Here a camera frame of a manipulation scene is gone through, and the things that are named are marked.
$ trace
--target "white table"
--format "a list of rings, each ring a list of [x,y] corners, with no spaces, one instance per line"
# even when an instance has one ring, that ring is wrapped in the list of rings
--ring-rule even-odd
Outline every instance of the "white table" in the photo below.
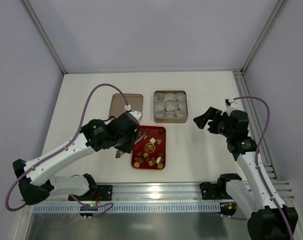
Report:
[[[225,137],[200,130],[193,118],[209,107],[224,110],[225,98],[239,96],[231,71],[142,72],[67,74],[64,76],[43,154],[75,134],[85,101],[98,84],[109,83],[127,94],[143,95],[141,125],[160,126],[153,119],[153,94],[156,90],[184,90],[188,120],[162,124],[166,128],[166,167],[163,170],[135,169],[131,155],[115,158],[114,148],[101,150],[80,159],[57,173],[59,176],[91,174],[101,183],[201,182],[216,181],[220,174],[238,173],[246,179],[227,150]],[[91,119],[107,119],[113,94],[110,87],[99,88],[89,103],[84,124]]]

